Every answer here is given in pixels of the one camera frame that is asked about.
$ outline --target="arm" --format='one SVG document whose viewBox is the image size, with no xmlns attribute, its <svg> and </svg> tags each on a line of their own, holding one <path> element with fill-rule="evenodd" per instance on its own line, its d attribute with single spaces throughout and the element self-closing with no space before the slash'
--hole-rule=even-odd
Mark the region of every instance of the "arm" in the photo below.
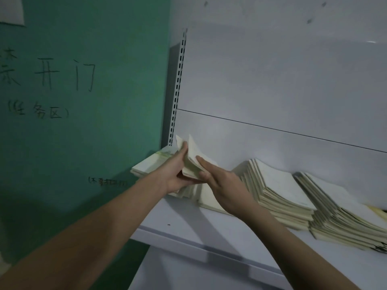
<svg viewBox="0 0 387 290">
<path fill-rule="evenodd" d="M 33 251 L 0 278 L 0 289 L 88 289 L 181 176 L 186 143 L 156 171 Z"/>
<path fill-rule="evenodd" d="M 359 290 L 355 284 L 261 207 L 232 172 L 198 157 L 201 173 L 219 204 L 241 219 L 262 241 L 293 289 Z"/>
</svg>

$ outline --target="person's right arm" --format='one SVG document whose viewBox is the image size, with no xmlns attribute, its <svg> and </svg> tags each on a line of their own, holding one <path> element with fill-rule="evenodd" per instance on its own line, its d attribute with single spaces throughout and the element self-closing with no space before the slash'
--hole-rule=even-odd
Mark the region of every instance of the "person's right arm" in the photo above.
<svg viewBox="0 0 387 290">
<path fill-rule="evenodd" d="M 209 172 L 201 177 L 216 200 L 230 214 L 247 224 L 273 256 L 294 290 L 359 290 L 348 278 L 291 233 L 260 206 L 234 173 L 197 157 Z"/>
</svg>

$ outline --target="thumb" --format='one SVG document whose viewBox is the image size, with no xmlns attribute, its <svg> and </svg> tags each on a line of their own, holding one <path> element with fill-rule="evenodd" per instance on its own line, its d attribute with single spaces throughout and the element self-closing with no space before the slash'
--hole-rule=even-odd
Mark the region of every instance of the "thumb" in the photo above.
<svg viewBox="0 0 387 290">
<path fill-rule="evenodd" d="M 199 175 L 201 179 L 203 179 L 211 187 L 212 191 L 219 187 L 218 183 L 209 172 L 200 171 Z"/>
</svg>

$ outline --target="person's left arm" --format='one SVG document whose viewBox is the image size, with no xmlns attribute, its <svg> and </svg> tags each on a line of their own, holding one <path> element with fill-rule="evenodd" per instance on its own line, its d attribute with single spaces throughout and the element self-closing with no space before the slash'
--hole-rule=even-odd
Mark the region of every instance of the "person's left arm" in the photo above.
<svg viewBox="0 0 387 290">
<path fill-rule="evenodd" d="M 0 289 L 88 289 L 163 196 L 194 184 L 181 175 L 187 150 L 23 258 Z"/>
</svg>

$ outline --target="person's right hand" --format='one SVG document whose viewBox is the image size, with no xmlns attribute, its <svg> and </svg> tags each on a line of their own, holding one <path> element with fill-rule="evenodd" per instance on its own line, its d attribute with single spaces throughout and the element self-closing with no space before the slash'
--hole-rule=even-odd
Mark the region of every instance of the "person's right hand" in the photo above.
<svg viewBox="0 0 387 290">
<path fill-rule="evenodd" d="M 200 176 L 211 187 L 222 208 L 242 219 L 248 208 L 256 204 L 242 181 L 233 172 L 212 165 L 199 156 L 196 159 L 209 172 L 200 172 Z"/>
</svg>

